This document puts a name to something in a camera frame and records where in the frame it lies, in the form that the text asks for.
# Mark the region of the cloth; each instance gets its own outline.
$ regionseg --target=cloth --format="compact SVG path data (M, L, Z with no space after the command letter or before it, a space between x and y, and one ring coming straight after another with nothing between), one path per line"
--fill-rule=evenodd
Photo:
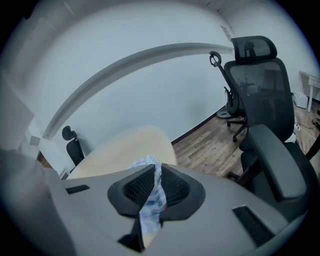
M148 154L145 158L134 162L130 168L142 165L155 165L155 172L154 188L139 212L141 232L142 235L156 234L161 230L160 213L167 203L165 192L161 186L161 164L153 155Z

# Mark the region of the chair headrest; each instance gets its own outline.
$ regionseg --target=chair headrest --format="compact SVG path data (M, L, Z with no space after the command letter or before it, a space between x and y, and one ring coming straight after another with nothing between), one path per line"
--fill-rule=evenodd
M271 60L278 54L274 43L262 35L232 38L231 42L236 62Z

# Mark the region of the chair armrest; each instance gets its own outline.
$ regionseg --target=chair armrest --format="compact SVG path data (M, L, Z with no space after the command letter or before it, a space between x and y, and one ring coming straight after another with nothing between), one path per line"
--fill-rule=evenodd
M251 127L248 135L275 200L300 199L306 193L306 183L284 144L264 124Z

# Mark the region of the mesh backrest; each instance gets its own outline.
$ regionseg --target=mesh backrest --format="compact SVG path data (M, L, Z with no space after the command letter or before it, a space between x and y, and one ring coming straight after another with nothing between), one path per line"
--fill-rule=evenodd
M293 133L295 119L283 62L278 58L242 63L230 61L224 70L243 103L248 127L264 124L281 141L287 140Z
M270 39L264 36L246 36L231 39L236 62L271 60L277 57L277 49Z

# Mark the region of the wooden floor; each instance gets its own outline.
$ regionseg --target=wooden floor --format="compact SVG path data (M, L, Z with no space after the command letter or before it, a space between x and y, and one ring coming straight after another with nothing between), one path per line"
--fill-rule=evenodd
M306 109L293 105L294 114L301 128L297 138L301 149L306 153L319 135L319 130L312 124L312 119L319 118L317 109L320 105L313 102L310 113ZM238 135L237 142L232 140L233 134L240 126L240 124L231 124L231 127L227 127L226 119L214 117L173 145L178 165L220 177L225 176L229 171L240 175L242 151L239 149L239 144L244 139L247 129ZM311 159L311 164L319 174L320 153Z

